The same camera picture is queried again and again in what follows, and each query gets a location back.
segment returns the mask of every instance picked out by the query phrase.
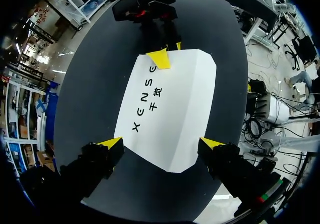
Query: desk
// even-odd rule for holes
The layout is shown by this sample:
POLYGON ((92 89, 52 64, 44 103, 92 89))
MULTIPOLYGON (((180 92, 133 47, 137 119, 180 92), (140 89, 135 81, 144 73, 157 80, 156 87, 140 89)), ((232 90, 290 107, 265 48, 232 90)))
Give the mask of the desk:
MULTIPOLYGON (((233 9, 224 0, 176 0, 182 49, 201 49, 217 65, 206 137, 238 143, 247 100, 248 60, 233 9)), ((109 9, 78 48, 65 76, 55 120, 58 167, 89 142, 114 136, 134 63, 144 53, 140 25, 115 22, 109 9)), ((168 173, 129 149, 110 179, 84 201, 97 210, 140 221, 193 221, 220 187, 201 160, 183 173, 168 173)))

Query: person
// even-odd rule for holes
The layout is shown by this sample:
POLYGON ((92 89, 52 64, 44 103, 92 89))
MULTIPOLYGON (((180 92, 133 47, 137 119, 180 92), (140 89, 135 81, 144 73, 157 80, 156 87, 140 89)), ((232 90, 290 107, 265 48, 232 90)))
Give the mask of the person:
POLYGON ((285 82, 293 87, 296 83, 305 83, 308 90, 309 95, 303 103, 295 106, 290 112, 294 111, 308 111, 313 108, 314 104, 317 104, 320 101, 320 68, 318 67, 318 62, 316 62, 317 66, 317 75, 318 78, 312 80, 306 71, 302 71, 297 76, 292 78, 285 78, 285 82))

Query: ceiling light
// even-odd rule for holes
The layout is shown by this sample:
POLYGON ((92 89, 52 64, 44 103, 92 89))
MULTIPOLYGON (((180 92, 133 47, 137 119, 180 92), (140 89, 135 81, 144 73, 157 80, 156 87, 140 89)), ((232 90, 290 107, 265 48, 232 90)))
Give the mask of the ceiling light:
POLYGON ((56 73, 64 73, 64 74, 67 73, 67 72, 63 72, 63 71, 59 71, 59 70, 54 70, 54 72, 56 72, 56 73))
POLYGON ((15 46, 17 47, 17 50, 18 50, 19 54, 21 55, 21 50, 20 50, 19 45, 16 43, 15 46))

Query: cardboard box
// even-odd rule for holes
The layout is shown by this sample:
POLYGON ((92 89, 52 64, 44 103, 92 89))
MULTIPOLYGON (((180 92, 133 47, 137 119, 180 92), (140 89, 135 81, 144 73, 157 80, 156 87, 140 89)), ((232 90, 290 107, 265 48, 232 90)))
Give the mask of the cardboard box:
POLYGON ((31 144, 24 145, 23 150, 24 150, 24 154, 25 154, 28 165, 34 166, 36 164, 36 161, 34 160, 31 144))
POLYGON ((28 127, 20 125, 20 138, 28 138, 28 127))
POLYGON ((53 157, 49 156, 46 152, 42 152, 42 151, 38 151, 36 154, 38 155, 38 159, 41 166, 47 166, 52 171, 54 172, 56 171, 53 157))
POLYGON ((55 169, 55 166, 54 166, 54 163, 52 162, 52 163, 45 163, 44 165, 46 165, 48 168, 50 168, 52 171, 56 171, 56 169, 55 169))

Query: white paper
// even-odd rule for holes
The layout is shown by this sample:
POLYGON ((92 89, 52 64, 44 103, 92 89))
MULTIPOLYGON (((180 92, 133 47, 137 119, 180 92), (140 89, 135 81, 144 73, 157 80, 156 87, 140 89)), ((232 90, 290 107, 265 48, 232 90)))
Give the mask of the white paper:
POLYGON ((198 49, 170 51, 168 56, 171 68, 154 72, 156 65, 147 55, 137 58, 114 137, 123 137, 126 147, 154 165, 181 173, 196 163, 217 67, 211 55, 198 49))

